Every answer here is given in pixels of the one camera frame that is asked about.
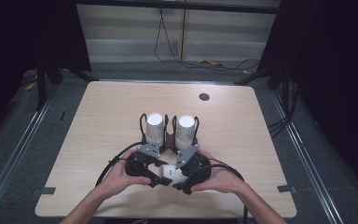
human arm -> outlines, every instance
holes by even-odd
[[[61,222],[69,223],[89,223],[100,205],[108,198],[119,194],[130,185],[147,185],[150,179],[143,176],[129,176],[124,168],[126,160],[133,150],[127,151],[106,175],[104,180],[72,210],[72,212]]]
[[[210,159],[211,164],[219,164],[208,152],[199,149],[199,153]],[[239,179],[228,169],[221,167],[212,168],[211,177],[204,183],[193,186],[191,191],[204,191],[206,189],[236,194],[259,224],[286,223],[246,182]]]

metal bracket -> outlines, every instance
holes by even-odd
[[[32,192],[32,196],[38,197],[41,194],[54,194],[56,188],[41,188],[41,189],[34,189]]]
[[[136,150],[156,159],[158,159],[160,156],[157,142],[142,145],[140,147],[137,147]]]
[[[185,166],[188,161],[193,157],[193,155],[197,152],[200,145],[196,144],[194,146],[188,147],[185,150],[178,151],[178,157],[176,159],[175,169],[182,168]]]
[[[295,187],[291,187],[290,185],[278,186],[277,188],[280,193],[283,192],[290,192],[291,194],[297,193],[297,189]]]

gray floor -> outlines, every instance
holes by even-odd
[[[237,63],[227,62],[226,64],[234,66]],[[246,77],[241,70],[216,72],[206,69],[189,69],[175,62],[94,63],[92,69],[94,76],[103,79],[232,83]],[[60,220],[59,218],[37,217],[34,214],[38,197],[33,196],[33,192],[45,186],[51,167],[84,90],[87,88],[87,83],[78,77],[68,73],[63,75],[65,77],[63,83],[52,98],[46,115],[0,200],[0,223],[57,223]],[[267,89],[266,81],[266,78],[260,78],[252,82],[250,86],[255,89],[266,123],[271,124],[281,117],[272,94]],[[23,88],[21,87],[13,98],[5,119],[0,124],[0,173],[35,113],[37,90],[24,91]],[[296,105],[294,124],[324,185],[333,198],[343,223],[358,223],[358,179],[348,164],[331,147],[323,131],[317,128],[301,97]],[[296,188],[293,198],[297,215],[288,218],[288,222],[332,223],[324,211],[287,131],[284,130],[275,137],[273,143],[288,184]],[[94,218],[92,223],[103,223],[103,219]]]

metal frame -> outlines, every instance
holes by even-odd
[[[94,5],[94,6],[116,6],[116,7],[155,7],[155,8],[173,8],[173,9],[193,9],[204,11],[227,11],[227,12],[247,12],[261,14],[298,14],[298,10],[280,9],[278,7],[251,7],[241,5],[227,4],[208,4],[208,3],[191,3],[175,1],[126,1],[126,0],[75,0],[76,4]]]
[[[40,123],[42,122],[43,117],[45,117],[46,112],[50,102],[54,98],[58,85],[52,90],[48,100],[42,106],[42,108],[34,114],[34,117],[31,120],[31,123],[28,125],[24,135],[22,136],[20,142],[17,144],[15,150],[13,151],[10,159],[8,160],[5,168],[0,174],[0,200],[5,193],[7,186],[17,170],[17,167],[20,165],[20,161],[25,154],[30,142],[32,141],[34,134],[36,133]]]
[[[272,98],[274,99],[274,103],[277,106],[279,113],[282,118],[285,118],[286,113],[282,106],[282,99],[281,96],[276,92],[272,92]],[[330,223],[334,224],[342,224],[344,223],[339,212],[336,208],[336,205],[331,197],[330,193],[327,191],[324,182],[322,181],[321,177],[319,176],[318,171],[315,168],[315,165],[310,158],[310,154],[308,153],[307,149],[304,146],[303,141],[299,133],[296,130],[295,124],[290,121],[286,126],[286,130],[290,135],[290,138],[295,145],[296,151],[298,153],[298,157],[301,159],[301,162],[304,165],[304,168],[310,178],[310,183],[312,184],[313,188],[318,195],[319,200],[321,201],[322,207],[324,208],[325,213],[327,214]]]

metal rail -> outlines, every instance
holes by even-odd
[[[280,115],[282,118],[285,118],[286,114],[282,107],[282,99],[280,95],[276,92],[272,92],[272,97],[274,99],[275,105],[278,107]],[[293,144],[295,145],[296,151],[298,153],[299,158],[301,159],[304,168],[310,178],[310,182],[313,188],[318,195],[319,200],[321,201],[322,207],[324,208],[327,217],[332,224],[342,224],[341,216],[336,208],[336,205],[330,196],[330,193],[327,191],[327,188],[324,185],[321,177],[319,176],[318,171],[316,170],[315,166],[313,165],[312,159],[310,158],[310,154],[308,154],[307,149],[304,146],[303,141],[296,130],[295,124],[290,121],[286,126],[286,130],[289,133],[290,137],[292,138]]]
[[[50,105],[51,100],[54,98],[56,91],[58,89],[58,86],[55,86],[54,89],[51,92],[51,95],[49,96],[46,103],[42,106],[42,108],[37,111],[30,124],[28,125],[24,135],[22,136],[20,142],[17,144],[15,150],[13,151],[10,159],[8,160],[5,168],[2,170],[0,174],[0,200],[5,193],[7,186],[16,172],[17,167],[20,165],[21,159],[23,155],[25,154],[25,151],[27,150],[30,142],[32,141],[34,134],[37,131],[37,128],[39,127],[43,117],[45,117],[45,114],[48,110],[48,107]]]

